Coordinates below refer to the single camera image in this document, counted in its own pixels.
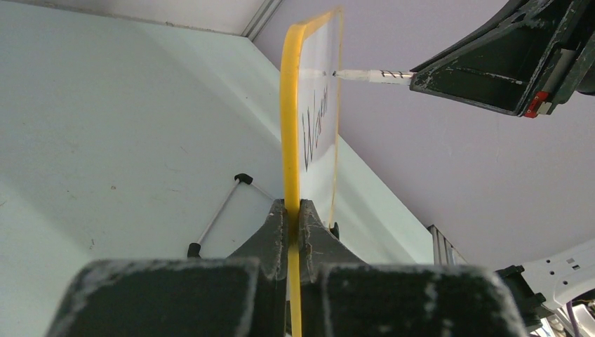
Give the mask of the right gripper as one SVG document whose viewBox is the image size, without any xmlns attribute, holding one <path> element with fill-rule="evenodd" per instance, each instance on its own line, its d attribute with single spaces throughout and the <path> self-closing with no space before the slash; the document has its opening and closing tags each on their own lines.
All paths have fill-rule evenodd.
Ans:
<svg viewBox="0 0 595 337">
<path fill-rule="evenodd" d="M 485 24 L 412 69 L 410 90 L 514 117 L 594 94 L 593 1 L 507 1 Z"/>
</svg>

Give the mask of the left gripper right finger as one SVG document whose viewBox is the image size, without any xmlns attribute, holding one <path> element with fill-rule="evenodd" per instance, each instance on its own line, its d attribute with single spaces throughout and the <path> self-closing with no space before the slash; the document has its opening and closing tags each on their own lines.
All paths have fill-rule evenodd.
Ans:
<svg viewBox="0 0 595 337">
<path fill-rule="evenodd" d="M 302 200 L 304 336 L 525 336 L 513 296 L 469 265 L 372 265 L 352 253 Z"/>
</svg>

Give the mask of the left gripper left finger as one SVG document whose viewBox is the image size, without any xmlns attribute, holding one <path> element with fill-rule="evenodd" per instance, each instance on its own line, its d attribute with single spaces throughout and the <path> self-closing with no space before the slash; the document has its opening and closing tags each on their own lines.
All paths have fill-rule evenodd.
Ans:
<svg viewBox="0 0 595 337">
<path fill-rule="evenodd" d="M 96 260 L 73 278 L 48 336 L 284 336 L 288 216 L 226 258 Z"/>
</svg>

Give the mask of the yellow framed whiteboard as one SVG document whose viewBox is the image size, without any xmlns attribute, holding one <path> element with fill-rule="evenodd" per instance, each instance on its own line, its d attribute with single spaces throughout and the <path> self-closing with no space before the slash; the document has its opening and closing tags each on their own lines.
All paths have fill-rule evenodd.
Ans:
<svg viewBox="0 0 595 337">
<path fill-rule="evenodd" d="M 288 290 L 292 336 L 304 336 L 299 251 L 302 203 L 333 226 L 338 162 L 343 10 L 337 6 L 288 28 L 280 66 L 284 204 L 288 214 Z"/>
</svg>

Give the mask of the black whiteboard marker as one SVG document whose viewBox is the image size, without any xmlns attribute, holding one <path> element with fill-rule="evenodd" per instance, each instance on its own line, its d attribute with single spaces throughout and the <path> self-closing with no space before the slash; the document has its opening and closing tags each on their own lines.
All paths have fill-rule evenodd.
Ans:
<svg viewBox="0 0 595 337">
<path fill-rule="evenodd" d="M 414 72 L 395 70 L 338 70 L 333 76 L 350 81 L 365 81 L 377 84 L 397 84 L 409 86 Z"/>
</svg>

